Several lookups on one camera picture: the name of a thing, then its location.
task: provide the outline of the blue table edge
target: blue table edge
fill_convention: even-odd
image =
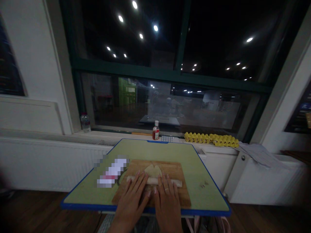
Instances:
[[[185,144],[185,143],[180,143],[180,142],[162,142],[162,141],[151,141],[151,140],[142,140],[142,139],[130,139],[130,140],[141,140],[141,141],[147,141],[147,142],[155,142],[155,143],[163,143],[163,144],[168,144],[168,143],[177,143],[177,144]],[[200,158],[198,152],[192,145],[194,151],[197,153],[198,157]],[[181,209],[181,215],[199,215],[199,216],[225,216],[229,217],[231,215],[231,208],[230,205],[228,204],[227,200],[224,198],[222,192],[219,190],[217,184],[215,183],[213,177],[211,176],[210,172],[206,168],[205,164],[203,163],[202,159],[200,158],[202,164],[204,165],[205,169],[207,170],[208,174],[212,178],[214,184],[216,185],[218,191],[220,192],[221,196],[223,197],[225,203],[227,204],[229,210],[228,211],[218,211],[218,210],[196,210],[196,209]],[[71,192],[91,173],[90,170],[88,174],[85,175],[85,177],[66,195],[66,197],[62,200],[61,202],[61,208],[62,209],[69,209],[69,210],[94,210],[94,211],[116,211],[117,206],[116,205],[95,205],[95,204],[75,204],[75,203],[64,203],[64,200],[71,194]],[[155,214],[156,210],[155,208],[147,207],[144,209],[144,213],[149,213],[149,214]]]

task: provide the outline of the radiator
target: radiator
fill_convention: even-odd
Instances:
[[[112,146],[0,138],[0,173],[12,189],[71,191]]]
[[[266,169],[240,152],[224,193],[230,203],[301,205],[309,179],[308,167],[290,156],[275,155],[289,169]]]

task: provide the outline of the wooden floor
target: wooden floor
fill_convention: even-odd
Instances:
[[[0,232],[97,232],[104,215],[91,211],[61,210],[66,193],[18,191],[1,205]],[[234,233],[310,232],[302,210],[276,206],[231,204],[228,218]]]

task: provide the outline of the wire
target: wire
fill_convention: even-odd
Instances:
[[[99,223],[100,223],[100,220],[101,220],[102,215],[103,215],[103,214],[100,214],[100,218],[99,218],[99,220],[98,220],[98,223],[97,223],[97,225],[96,225],[96,227],[95,227],[93,233],[95,233],[96,229],[98,228],[98,225],[99,225]]]

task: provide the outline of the green table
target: green table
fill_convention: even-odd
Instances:
[[[97,188],[96,180],[118,155],[128,155],[130,161],[138,159],[181,163],[191,200],[191,209],[182,209],[181,214],[230,216],[229,205],[191,144],[137,139],[120,140],[100,166],[92,169],[67,195],[61,203],[62,208],[114,212],[117,207],[111,201],[118,185]],[[155,209],[145,208],[144,213],[155,213]]]

